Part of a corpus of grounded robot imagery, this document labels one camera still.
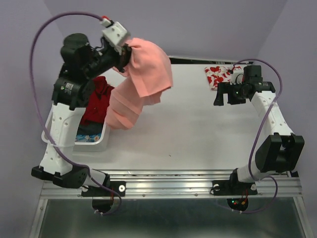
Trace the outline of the red poppy print skirt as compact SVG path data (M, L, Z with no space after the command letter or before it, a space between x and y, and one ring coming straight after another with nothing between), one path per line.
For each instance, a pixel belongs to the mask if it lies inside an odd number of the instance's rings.
M221 65L205 67L205 75L211 90L216 91L219 83L230 81L231 73L228 70L229 67Z

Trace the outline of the pink skirt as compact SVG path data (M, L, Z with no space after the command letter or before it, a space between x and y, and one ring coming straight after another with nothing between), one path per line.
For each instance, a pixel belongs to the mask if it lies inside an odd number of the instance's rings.
M131 58L121 75L125 77L111 91L105 123L112 129L131 129L144 106L160 103L164 91L173 86L171 62L158 45L140 38L127 41Z

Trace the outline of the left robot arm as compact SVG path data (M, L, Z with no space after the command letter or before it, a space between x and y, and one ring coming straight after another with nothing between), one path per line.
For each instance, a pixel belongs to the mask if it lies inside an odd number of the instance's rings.
M72 161L78 127L95 89L94 78L113 67L123 70L131 57L126 43L115 47L105 37L101 40L104 45L97 50L82 33L64 39L60 50L63 65L53 86L51 127L45 132L49 141L31 175L63 188L93 186L98 195L106 195L110 191L108 175L97 172L94 180L87 165Z

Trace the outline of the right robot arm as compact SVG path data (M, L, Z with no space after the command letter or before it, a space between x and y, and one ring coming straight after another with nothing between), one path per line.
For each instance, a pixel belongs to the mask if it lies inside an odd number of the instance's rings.
M224 105L224 95L230 105L250 101L262 119L256 139L263 134L265 139L257 147L252 146L247 165L236 168L228 180L213 180L211 193L214 195L257 194L256 182L272 174L295 169L305 141L288 126L277 103L279 93L272 82L264 81L262 68L249 65L243 69L232 66L228 82L217 86L215 106Z

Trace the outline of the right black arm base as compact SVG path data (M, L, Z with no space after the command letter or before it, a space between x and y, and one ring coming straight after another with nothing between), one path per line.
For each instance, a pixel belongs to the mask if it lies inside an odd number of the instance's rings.
M229 180L213 180L210 194L215 196L242 196L257 195L258 191L255 183L232 183Z

